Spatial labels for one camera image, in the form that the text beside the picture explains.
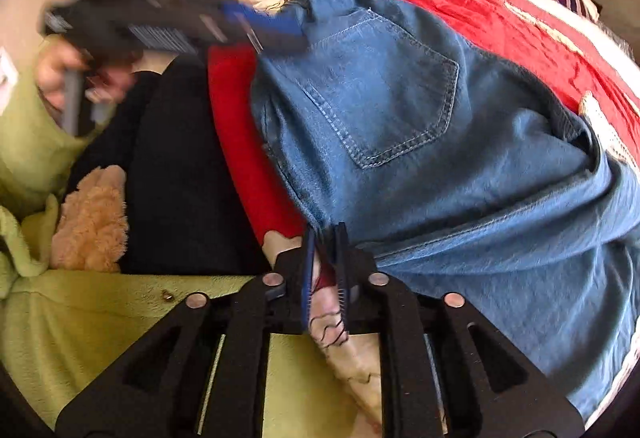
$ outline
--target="plush toy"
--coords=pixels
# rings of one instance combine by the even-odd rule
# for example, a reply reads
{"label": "plush toy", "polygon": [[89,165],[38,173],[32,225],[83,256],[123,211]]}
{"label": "plush toy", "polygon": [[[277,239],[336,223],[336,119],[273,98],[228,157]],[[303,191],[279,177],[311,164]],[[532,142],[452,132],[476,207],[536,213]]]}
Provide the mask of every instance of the plush toy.
{"label": "plush toy", "polygon": [[117,165],[96,168],[80,180],[62,205],[51,241],[50,265],[64,270],[119,272],[129,225],[125,216],[126,174]]}

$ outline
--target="metal bolt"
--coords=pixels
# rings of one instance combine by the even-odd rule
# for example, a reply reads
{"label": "metal bolt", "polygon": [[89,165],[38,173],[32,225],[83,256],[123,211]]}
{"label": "metal bolt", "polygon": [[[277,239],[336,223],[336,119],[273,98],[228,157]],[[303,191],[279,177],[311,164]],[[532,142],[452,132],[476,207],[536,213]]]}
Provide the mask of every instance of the metal bolt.
{"label": "metal bolt", "polygon": [[382,272],[374,272],[369,276],[369,282],[375,286],[384,286],[389,283],[389,276]]}
{"label": "metal bolt", "polygon": [[202,308],[205,304],[207,304],[207,296],[203,293],[192,293],[187,297],[187,306],[189,308]]}
{"label": "metal bolt", "polygon": [[263,276],[262,282],[267,286],[280,286],[284,283],[284,277],[277,272],[269,272]]}
{"label": "metal bolt", "polygon": [[444,296],[444,302],[447,306],[451,306],[452,308],[460,308],[464,306],[465,298],[459,293],[451,292]]}

